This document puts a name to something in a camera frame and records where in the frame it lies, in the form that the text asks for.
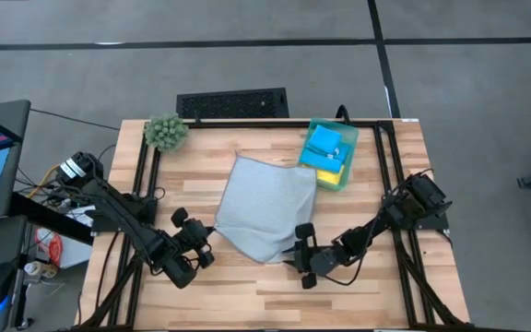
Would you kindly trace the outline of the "tape roll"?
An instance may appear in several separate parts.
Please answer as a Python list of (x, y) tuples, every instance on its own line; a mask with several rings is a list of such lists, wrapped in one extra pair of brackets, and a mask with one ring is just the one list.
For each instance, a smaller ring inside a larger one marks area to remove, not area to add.
[(30, 276), (41, 277), (45, 279), (52, 279), (58, 272), (57, 266), (53, 264), (45, 264), (40, 261), (32, 261), (27, 263), (23, 270)]

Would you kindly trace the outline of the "yellow microfiber towel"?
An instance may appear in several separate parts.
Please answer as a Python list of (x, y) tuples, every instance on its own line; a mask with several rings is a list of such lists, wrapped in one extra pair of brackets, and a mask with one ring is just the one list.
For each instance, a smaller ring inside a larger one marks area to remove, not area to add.
[(316, 171), (316, 178), (319, 183), (322, 184), (329, 184), (329, 185), (339, 185), (341, 178), (343, 176), (343, 172), (345, 170), (345, 166), (342, 165), (340, 167), (339, 172), (330, 172), (326, 170), (317, 170)]

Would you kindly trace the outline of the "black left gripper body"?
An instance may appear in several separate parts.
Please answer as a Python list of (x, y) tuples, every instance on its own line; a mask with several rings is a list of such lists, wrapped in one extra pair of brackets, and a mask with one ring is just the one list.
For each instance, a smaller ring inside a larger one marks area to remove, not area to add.
[(173, 238), (180, 244), (184, 252), (195, 251), (197, 254), (198, 268), (209, 267), (215, 258), (212, 255), (212, 247), (202, 232), (203, 222), (199, 219), (191, 219), (185, 208), (179, 207), (171, 215), (171, 222), (179, 229)]

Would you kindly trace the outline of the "green translucent plastic bin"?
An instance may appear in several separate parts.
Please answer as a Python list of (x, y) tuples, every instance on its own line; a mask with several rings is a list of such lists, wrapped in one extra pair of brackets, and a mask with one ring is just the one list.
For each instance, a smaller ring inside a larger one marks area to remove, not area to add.
[[(322, 125), (322, 126), (328, 128), (328, 129), (337, 131), (338, 133), (340, 133), (342, 135), (342, 140), (341, 140), (340, 143), (345, 143), (345, 144), (348, 144), (348, 145), (352, 146), (352, 152), (348, 155), (348, 158), (347, 158), (347, 160), (346, 160), (346, 162), (344, 164), (345, 170), (343, 172), (343, 176), (341, 178), (341, 181), (340, 181), (339, 185), (322, 184), (322, 183), (319, 183), (317, 181), (317, 178), (316, 178), (318, 186), (323, 187), (323, 188), (328, 189), (328, 190), (342, 191), (347, 186), (347, 183), (348, 183), (349, 173), (350, 173), (350, 169), (351, 169), (351, 163), (352, 163), (354, 154), (356, 152), (356, 147), (357, 147), (357, 143), (358, 143), (359, 130), (356, 127), (351, 126), (351, 125), (341, 124), (341, 123), (337, 123), (337, 122), (331, 122), (331, 121), (327, 121), (327, 120), (320, 119), (320, 118), (313, 118), (310, 121), (310, 123), (309, 123), (307, 135), (306, 135), (306, 138), (304, 140), (304, 143), (303, 143), (303, 146), (302, 146), (302, 149), (301, 149), (301, 153), (302, 153), (303, 149), (307, 146), (307, 141), (311, 137), (311, 135), (312, 135), (312, 133), (313, 133), (313, 131), (314, 131), (314, 129), (315, 129), (315, 127), (317, 125)], [(311, 169), (315, 169), (314, 167), (307, 166), (305, 164), (299, 163), (299, 159), (298, 159), (298, 164), (300, 166), (305, 166), (305, 167), (308, 167), (308, 168), (311, 168)]]

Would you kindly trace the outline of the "white box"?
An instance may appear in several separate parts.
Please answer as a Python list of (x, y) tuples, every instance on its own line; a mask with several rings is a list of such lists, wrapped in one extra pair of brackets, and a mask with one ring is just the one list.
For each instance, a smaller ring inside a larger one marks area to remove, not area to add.
[[(74, 219), (76, 222), (85, 225), (88, 228), (88, 231), (91, 231), (93, 219), (89, 217), (86, 212), (94, 209), (95, 207), (93, 205), (78, 207), (68, 211), (65, 215), (68, 218)], [(61, 269), (73, 267), (89, 261), (92, 251), (92, 246), (90, 244), (84, 244), (65, 236), (62, 236), (61, 240), (63, 243), (63, 250), (59, 264)]]

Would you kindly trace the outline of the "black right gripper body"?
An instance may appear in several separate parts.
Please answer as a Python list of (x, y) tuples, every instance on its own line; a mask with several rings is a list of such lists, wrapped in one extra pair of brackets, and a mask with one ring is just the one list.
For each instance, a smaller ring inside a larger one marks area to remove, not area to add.
[(319, 246), (314, 226), (305, 223), (295, 228), (298, 241), (294, 244), (294, 267), (303, 274), (301, 285), (308, 290), (317, 285), (317, 277), (326, 277), (331, 271), (348, 261), (344, 247), (334, 242)]

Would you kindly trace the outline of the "blue microfiber towel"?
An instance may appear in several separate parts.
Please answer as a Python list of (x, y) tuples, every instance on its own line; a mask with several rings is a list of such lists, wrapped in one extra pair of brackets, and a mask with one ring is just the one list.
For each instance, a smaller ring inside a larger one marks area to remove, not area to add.
[(341, 140), (342, 135), (337, 131), (317, 125), (307, 141), (307, 147), (325, 155), (333, 155), (336, 153)]
[(299, 158), (299, 163), (332, 173), (339, 173), (344, 166), (352, 146), (340, 143), (333, 153), (325, 153), (307, 145)]

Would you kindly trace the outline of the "black keyboard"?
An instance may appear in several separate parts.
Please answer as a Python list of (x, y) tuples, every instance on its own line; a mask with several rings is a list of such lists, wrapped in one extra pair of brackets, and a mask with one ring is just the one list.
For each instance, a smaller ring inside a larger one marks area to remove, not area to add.
[(180, 94), (176, 112), (183, 119), (289, 118), (285, 88)]

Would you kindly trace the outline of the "grey microfiber towel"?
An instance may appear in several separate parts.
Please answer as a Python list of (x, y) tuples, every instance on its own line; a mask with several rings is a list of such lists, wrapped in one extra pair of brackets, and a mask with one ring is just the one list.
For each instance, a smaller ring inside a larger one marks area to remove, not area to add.
[(215, 215), (215, 229), (239, 252), (277, 264), (296, 241), (295, 228), (312, 219), (316, 171), (238, 156)]

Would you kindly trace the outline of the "red and white package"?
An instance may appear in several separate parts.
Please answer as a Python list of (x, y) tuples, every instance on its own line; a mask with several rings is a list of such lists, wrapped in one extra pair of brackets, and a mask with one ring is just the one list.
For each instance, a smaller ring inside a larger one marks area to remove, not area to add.
[(59, 267), (63, 253), (63, 240), (61, 237), (54, 231), (38, 228), (35, 231), (35, 242), (48, 255), (50, 261)]

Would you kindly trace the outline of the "green artificial plant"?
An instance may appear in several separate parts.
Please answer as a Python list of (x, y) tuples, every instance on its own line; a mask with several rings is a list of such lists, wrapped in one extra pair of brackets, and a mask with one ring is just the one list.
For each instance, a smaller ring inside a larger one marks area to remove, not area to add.
[(159, 152), (174, 152), (180, 149), (188, 137), (188, 125), (178, 116), (152, 118), (145, 126), (146, 143)]

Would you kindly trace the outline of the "black aluminium table frame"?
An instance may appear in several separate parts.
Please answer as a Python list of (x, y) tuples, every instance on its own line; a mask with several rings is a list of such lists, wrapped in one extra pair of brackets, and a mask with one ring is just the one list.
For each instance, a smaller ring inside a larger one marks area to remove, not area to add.
[[(212, 223), (237, 155), (273, 164), (292, 165), (308, 132), (305, 119), (210, 121), (192, 127), (176, 154), (156, 157), (141, 148), (144, 122), (125, 120), (114, 151), (110, 183), (123, 192), (134, 184), (147, 187), (157, 178), (156, 223), (173, 231), (171, 214)], [(360, 129), (347, 187), (317, 194), (313, 222), (317, 237), (327, 242), (345, 229), (373, 217), (386, 188), (430, 166), (420, 125), (390, 120), (385, 127)], [(180, 329), (358, 329), (407, 325), (394, 238), (374, 240), (361, 268), (340, 267), (313, 289), (301, 286), (290, 267), (260, 265), (228, 241), (212, 235), (215, 263), (200, 270), (186, 288), (176, 288), (163, 275), (144, 272), (139, 292), (125, 290), (114, 320), (132, 318), (137, 330)]]

